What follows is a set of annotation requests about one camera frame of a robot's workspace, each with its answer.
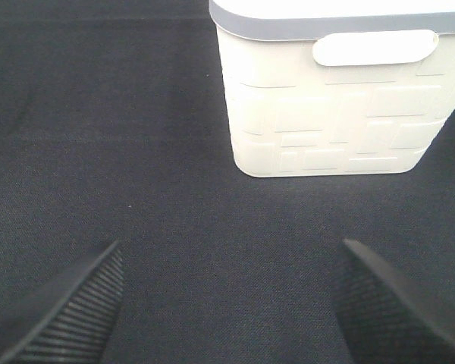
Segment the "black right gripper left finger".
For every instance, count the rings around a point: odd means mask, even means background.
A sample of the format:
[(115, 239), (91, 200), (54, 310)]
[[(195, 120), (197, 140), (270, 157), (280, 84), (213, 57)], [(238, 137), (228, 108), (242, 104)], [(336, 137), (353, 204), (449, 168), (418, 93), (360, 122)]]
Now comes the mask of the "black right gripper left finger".
[(98, 363), (124, 297), (119, 241), (0, 309), (0, 363)]

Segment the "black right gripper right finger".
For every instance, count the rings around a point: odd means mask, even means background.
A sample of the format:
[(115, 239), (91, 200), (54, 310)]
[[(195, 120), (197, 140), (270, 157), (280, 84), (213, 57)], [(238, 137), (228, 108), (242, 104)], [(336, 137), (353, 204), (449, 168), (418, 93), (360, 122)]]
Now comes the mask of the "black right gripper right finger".
[(455, 305), (357, 240), (337, 251), (332, 304), (355, 363), (455, 363)]

